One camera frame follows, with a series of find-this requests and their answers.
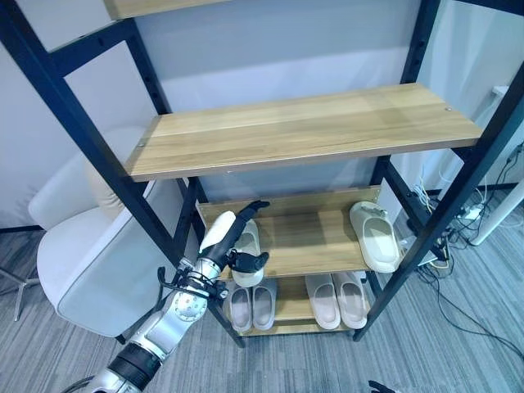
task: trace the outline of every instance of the robotic arm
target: robotic arm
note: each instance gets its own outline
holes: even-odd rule
[[[236,217],[230,211],[222,213],[202,241],[195,265],[183,258],[172,283],[165,282],[165,269],[159,269],[161,286],[173,289],[165,305],[146,320],[111,364],[94,377],[87,391],[143,391],[162,363],[174,353],[185,332],[205,313],[207,300],[227,297],[227,290],[217,282],[222,270],[229,265],[239,272],[256,273],[264,267],[268,253],[244,255],[232,248],[247,221],[268,205],[268,202],[252,202]]]

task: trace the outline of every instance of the gray carpet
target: gray carpet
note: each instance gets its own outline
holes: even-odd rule
[[[522,215],[520,207],[512,219]],[[2,266],[34,274],[42,235],[0,235]],[[443,293],[523,349],[524,228],[499,228],[481,246],[455,250],[454,258]],[[9,285],[0,278],[0,291]],[[105,367],[121,348],[57,317],[41,287],[27,291],[18,323],[14,301],[14,293],[0,297],[1,392],[58,393]],[[358,343],[347,332],[319,333],[252,337],[239,350],[207,314],[146,391],[370,392],[368,379],[402,393],[517,393],[524,391],[524,364],[493,340],[451,327],[435,293],[413,275]]]

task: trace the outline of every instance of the slipper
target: slipper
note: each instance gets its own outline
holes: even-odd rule
[[[327,330],[338,328],[341,323],[341,313],[338,309],[331,275],[305,276],[305,287],[318,325]]]
[[[275,303],[277,300],[277,280],[266,278],[253,287],[253,326],[268,330],[275,322]]]
[[[237,332],[247,332],[252,325],[251,293],[248,288],[239,287],[235,282],[227,284],[229,296],[224,303],[233,329]]]
[[[362,282],[357,274],[343,272],[332,274],[342,322],[353,329],[360,329],[368,321]]]
[[[399,248],[387,212],[372,202],[351,207],[350,222],[359,239],[364,262],[379,273],[393,273],[400,264]]]
[[[260,255],[259,230],[253,219],[246,223],[242,235],[238,238],[234,247],[238,252],[245,252],[250,255]],[[241,287],[253,287],[264,278],[264,269],[256,273],[241,273],[233,270],[233,280]]]

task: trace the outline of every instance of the shelf board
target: shelf board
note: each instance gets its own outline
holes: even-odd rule
[[[350,331],[343,323],[339,327],[333,330],[322,329],[315,321],[300,321],[300,322],[287,322],[287,323],[275,323],[269,330],[258,330],[252,328],[248,332],[239,333],[240,336],[253,337],[253,336],[274,336],[276,334],[300,334],[300,333],[329,333],[329,332],[344,332]]]
[[[259,211],[255,222],[260,249],[269,253],[265,277],[368,269],[350,225],[349,209],[357,201],[376,201],[378,193],[379,187],[360,187],[341,192],[264,198],[271,205]],[[209,227],[219,212],[237,213],[247,203],[201,204],[200,211]],[[226,268],[220,279],[233,279],[231,270]]]
[[[112,20],[133,18],[229,0],[104,0]]]
[[[304,277],[279,278],[277,283],[275,322],[310,321],[314,323],[314,313],[305,289]]]
[[[473,146],[473,122],[420,84],[159,116],[126,164],[137,181]]]

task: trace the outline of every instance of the wall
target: wall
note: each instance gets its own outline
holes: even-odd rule
[[[19,4],[47,50],[110,21],[102,2]],[[125,45],[75,71],[67,82],[102,131],[125,124],[145,126],[155,114]],[[0,44],[0,228],[34,224],[27,211],[31,197],[77,151]]]
[[[47,49],[109,21],[102,0],[20,0],[20,6]],[[171,107],[185,111],[397,84],[417,10],[418,0],[303,0],[299,7],[292,0],[237,0],[144,16],[138,26]],[[419,80],[474,117],[491,87],[507,84],[524,58],[523,29],[518,16],[443,0]],[[5,228],[32,224],[27,202],[76,147],[3,47],[0,71]],[[67,80],[102,131],[147,124],[154,113],[124,45]],[[440,153],[394,161],[408,183],[420,173],[407,169],[425,163],[427,187],[441,187]],[[290,166],[202,181],[214,199],[257,197],[366,184],[373,162]],[[394,199],[384,192],[382,200],[394,214]]]
[[[138,18],[174,111],[397,84],[418,0],[241,0]],[[363,185],[374,159],[205,176],[211,200]]]
[[[442,0],[418,82],[485,128],[493,113],[489,110],[484,113],[495,97],[492,88],[510,84],[524,61],[523,37],[521,16]],[[524,124],[493,164],[487,183],[495,183],[508,155],[523,140]],[[406,183],[418,183],[422,177],[426,189],[448,187],[449,182],[442,177],[453,179],[462,166],[462,161],[450,150],[396,155],[391,160]],[[524,178],[524,157],[520,163],[509,173],[506,183]],[[381,202],[395,218],[400,204],[389,187],[384,188]]]

